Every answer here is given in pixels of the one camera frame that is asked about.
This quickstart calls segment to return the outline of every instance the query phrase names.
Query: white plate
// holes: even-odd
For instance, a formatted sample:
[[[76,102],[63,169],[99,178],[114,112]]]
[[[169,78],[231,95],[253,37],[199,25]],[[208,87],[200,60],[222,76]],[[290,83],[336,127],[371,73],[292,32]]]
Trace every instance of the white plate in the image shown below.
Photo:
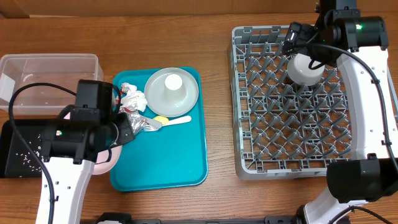
[[[164,81],[171,74],[179,75],[187,90],[187,96],[179,103],[169,103],[164,96]],[[173,118],[189,112],[195,106],[199,96],[199,87],[197,81],[189,72],[181,68],[164,68],[155,72],[148,79],[144,94],[148,101],[148,107],[153,112]]]

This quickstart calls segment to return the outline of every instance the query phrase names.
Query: teal tray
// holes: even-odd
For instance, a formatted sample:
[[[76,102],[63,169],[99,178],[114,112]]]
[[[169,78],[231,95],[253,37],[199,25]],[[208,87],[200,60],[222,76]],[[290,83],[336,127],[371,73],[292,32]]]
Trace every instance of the teal tray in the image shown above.
[[[185,114],[190,115],[192,121],[159,131],[142,131],[134,141],[124,145],[118,162],[111,169],[111,183],[116,190],[131,192],[193,186],[206,179],[208,163],[200,75],[193,68],[182,69],[191,73],[199,86],[198,101]],[[147,80],[158,70],[124,71],[114,78],[113,84],[120,87],[127,82],[144,92]],[[142,114],[148,118],[157,116],[148,107]]]

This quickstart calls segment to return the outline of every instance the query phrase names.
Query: white label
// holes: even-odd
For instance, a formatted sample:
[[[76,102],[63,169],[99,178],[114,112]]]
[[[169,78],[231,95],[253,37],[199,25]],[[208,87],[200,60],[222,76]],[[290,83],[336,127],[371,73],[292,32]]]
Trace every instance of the white label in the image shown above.
[[[0,77],[0,98],[9,103],[12,94],[14,93],[14,87],[15,81],[6,74],[2,73]]]

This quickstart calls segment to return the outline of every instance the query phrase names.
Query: foil wrapper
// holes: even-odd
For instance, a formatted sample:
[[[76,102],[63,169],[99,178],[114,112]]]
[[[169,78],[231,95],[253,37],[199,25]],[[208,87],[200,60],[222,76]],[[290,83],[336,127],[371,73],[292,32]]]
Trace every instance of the foil wrapper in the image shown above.
[[[147,119],[141,116],[138,111],[129,111],[127,108],[121,108],[120,113],[126,113],[130,121],[131,129],[136,136],[142,128],[147,125]]]

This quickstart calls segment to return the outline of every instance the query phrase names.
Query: gray dish rack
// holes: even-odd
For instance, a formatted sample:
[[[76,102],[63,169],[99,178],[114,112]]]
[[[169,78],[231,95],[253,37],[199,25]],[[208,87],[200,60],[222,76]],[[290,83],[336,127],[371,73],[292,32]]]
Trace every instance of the gray dish rack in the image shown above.
[[[235,169],[240,179],[325,176],[329,163],[351,157],[342,77],[336,68],[326,67],[314,86],[293,83],[287,74],[293,56],[281,52],[288,28],[232,31],[228,63]],[[396,103],[390,74],[389,84]]]

